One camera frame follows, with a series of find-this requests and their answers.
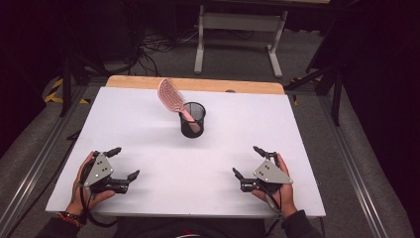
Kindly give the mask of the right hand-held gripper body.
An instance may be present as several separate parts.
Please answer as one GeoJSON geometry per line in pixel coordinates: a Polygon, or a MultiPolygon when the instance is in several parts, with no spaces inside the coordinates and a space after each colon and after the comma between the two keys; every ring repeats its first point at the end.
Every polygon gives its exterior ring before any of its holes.
{"type": "Polygon", "coordinates": [[[277,152],[266,152],[266,158],[254,171],[254,178],[240,180],[240,189],[242,192],[258,189],[274,194],[287,183],[293,184],[293,180],[280,169],[277,152]]]}

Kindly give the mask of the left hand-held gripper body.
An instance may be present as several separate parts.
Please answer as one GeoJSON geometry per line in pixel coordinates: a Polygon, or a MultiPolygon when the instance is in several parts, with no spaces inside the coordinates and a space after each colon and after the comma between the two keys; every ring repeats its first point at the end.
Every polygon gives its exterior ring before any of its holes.
{"type": "Polygon", "coordinates": [[[127,179],[111,178],[114,170],[104,152],[95,151],[93,159],[88,162],[81,173],[80,181],[90,192],[100,193],[113,190],[116,193],[126,193],[129,187],[127,179]]]}

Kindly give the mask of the black mesh pen holder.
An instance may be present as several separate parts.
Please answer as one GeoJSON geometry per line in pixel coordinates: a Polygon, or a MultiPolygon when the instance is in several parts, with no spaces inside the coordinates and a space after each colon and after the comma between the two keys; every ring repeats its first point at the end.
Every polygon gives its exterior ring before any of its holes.
{"type": "Polygon", "coordinates": [[[198,138],[204,132],[206,109],[198,102],[187,102],[184,104],[184,107],[190,117],[187,118],[183,113],[178,113],[180,118],[181,133],[190,139],[198,138]]]}

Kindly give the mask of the pink hairbrush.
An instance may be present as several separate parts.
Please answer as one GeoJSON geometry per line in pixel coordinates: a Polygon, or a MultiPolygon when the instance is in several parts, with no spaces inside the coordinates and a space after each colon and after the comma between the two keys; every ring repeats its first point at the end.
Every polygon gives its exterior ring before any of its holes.
{"type": "Polygon", "coordinates": [[[181,113],[194,133],[200,131],[201,127],[185,108],[182,95],[177,91],[169,78],[164,78],[159,83],[157,96],[169,111],[181,113]]]}

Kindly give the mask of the person's right hand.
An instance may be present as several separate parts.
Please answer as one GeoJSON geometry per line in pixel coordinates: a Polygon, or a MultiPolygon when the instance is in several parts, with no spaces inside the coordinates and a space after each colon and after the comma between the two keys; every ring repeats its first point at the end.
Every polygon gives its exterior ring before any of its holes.
{"type": "MultiPolygon", "coordinates": [[[[280,154],[277,154],[277,161],[279,163],[280,169],[288,176],[288,168],[285,164],[282,156],[280,154]]],[[[256,196],[257,198],[263,200],[264,202],[267,202],[265,193],[260,190],[253,190],[252,195],[256,196]]],[[[277,202],[278,206],[281,206],[282,211],[282,218],[283,220],[286,220],[289,216],[297,212],[297,208],[294,204],[293,200],[293,186],[292,184],[284,184],[279,191],[277,191],[275,194],[272,195],[275,201],[277,202]]]]}

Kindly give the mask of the person's left hand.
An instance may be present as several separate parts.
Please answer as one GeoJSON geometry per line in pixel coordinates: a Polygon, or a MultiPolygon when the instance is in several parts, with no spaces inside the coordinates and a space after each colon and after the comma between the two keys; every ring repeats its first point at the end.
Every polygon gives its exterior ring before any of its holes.
{"type": "Polygon", "coordinates": [[[84,162],[81,164],[79,171],[77,173],[76,179],[74,180],[73,187],[71,190],[71,199],[65,210],[66,212],[72,215],[80,216],[86,210],[90,211],[100,202],[106,199],[109,199],[115,195],[115,192],[113,190],[106,190],[106,191],[94,194],[93,197],[90,197],[89,195],[84,195],[84,198],[81,198],[80,186],[79,186],[81,172],[85,164],[91,161],[92,159],[93,159],[93,153],[90,152],[88,156],[86,157],[86,159],[84,160],[84,162]]]}

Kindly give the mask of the yellow black hazard tape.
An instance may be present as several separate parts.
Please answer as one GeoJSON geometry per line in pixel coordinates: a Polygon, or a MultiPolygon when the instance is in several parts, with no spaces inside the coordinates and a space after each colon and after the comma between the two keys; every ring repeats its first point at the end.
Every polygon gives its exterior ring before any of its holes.
{"type": "Polygon", "coordinates": [[[58,92],[63,86],[63,79],[58,77],[52,81],[47,94],[44,97],[44,102],[63,103],[64,100],[58,95],[58,92]]]}
{"type": "MultiPolygon", "coordinates": [[[[300,81],[302,78],[300,77],[294,77],[293,79],[290,80],[290,83],[295,83],[297,81],[300,81]]],[[[315,79],[311,79],[309,82],[313,83],[313,84],[318,84],[321,81],[321,77],[317,77],[315,79]]],[[[297,98],[297,95],[292,95],[292,99],[293,99],[293,104],[295,106],[299,105],[299,99],[297,98]]]]}

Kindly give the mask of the black tripod stand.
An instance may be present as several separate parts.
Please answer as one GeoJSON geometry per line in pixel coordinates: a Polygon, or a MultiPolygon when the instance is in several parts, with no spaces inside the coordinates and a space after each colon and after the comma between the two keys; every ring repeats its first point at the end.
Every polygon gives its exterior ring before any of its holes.
{"type": "Polygon", "coordinates": [[[326,96],[329,90],[331,88],[334,88],[331,106],[331,117],[333,119],[334,124],[336,126],[339,126],[339,111],[343,86],[343,80],[341,77],[341,67],[342,65],[336,62],[324,68],[317,69],[300,79],[291,81],[289,84],[284,86],[284,89],[286,91],[291,91],[320,77],[321,80],[315,87],[315,93],[319,96],[326,96]]]}
{"type": "Polygon", "coordinates": [[[70,110],[72,105],[71,82],[74,80],[78,85],[86,86],[90,81],[90,76],[86,67],[92,68],[101,76],[109,77],[112,73],[80,55],[66,55],[63,57],[61,64],[61,76],[63,103],[61,106],[60,116],[63,117],[70,110]]]}

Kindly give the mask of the grey metal stand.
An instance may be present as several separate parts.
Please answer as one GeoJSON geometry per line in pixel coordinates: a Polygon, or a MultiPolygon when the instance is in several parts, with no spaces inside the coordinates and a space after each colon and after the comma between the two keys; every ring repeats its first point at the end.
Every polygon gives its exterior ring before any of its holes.
{"type": "Polygon", "coordinates": [[[266,50],[274,76],[282,78],[283,73],[280,68],[276,51],[284,30],[287,16],[287,11],[282,11],[278,16],[212,13],[207,12],[205,7],[201,5],[198,16],[198,45],[196,50],[194,72],[196,74],[200,74],[202,72],[204,59],[204,31],[206,29],[272,32],[273,40],[270,45],[266,46],[266,50]]]}

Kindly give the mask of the metal floor rail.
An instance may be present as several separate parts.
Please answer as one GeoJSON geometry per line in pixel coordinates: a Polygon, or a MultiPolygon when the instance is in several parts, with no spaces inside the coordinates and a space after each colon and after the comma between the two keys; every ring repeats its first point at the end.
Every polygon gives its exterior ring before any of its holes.
{"type": "Polygon", "coordinates": [[[383,223],[377,213],[376,207],[374,206],[362,175],[357,168],[356,162],[353,155],[351,154],[350,148],[344,138],[341,128],[337,126],[333,120],[329,100],[325,97],[319,97],[318,100],[324,114],[326,115],[326,119],[329,123],[329,127],[332,130],[338,147],[342,153],[345,170],[354,188],[365,218],[367,219],[367,224],[370,228],[373,238],[388,238],[388,234],[385,231],[383,223]]]}
{"type": "Polygon", "coordinates": [[[50,159],[51,153],[56,146],[57,140],[60,137],[64,126],[66,125],[79,101],[82,99],[85,91],[86,86],[79,86],[71,94],[71,98],[67,99],[69,105],[62,106],[66,112],[63,116],[57,117],[57,120],[52,127],[52,131],[49,134],[46,142],[43,144],[41,150],[31,162],[31,167],[29,168],[22,181],[19,183],[19,187],[16,189],[13,198],[0,217],[0,238],[7,238],[9,233],[12,231],[12,227],[18,219],[19,213],[23,209],[27,199],[29,198],[32,190],[38,182],[38,179],[43,172],[45,165],[50,159]]]}

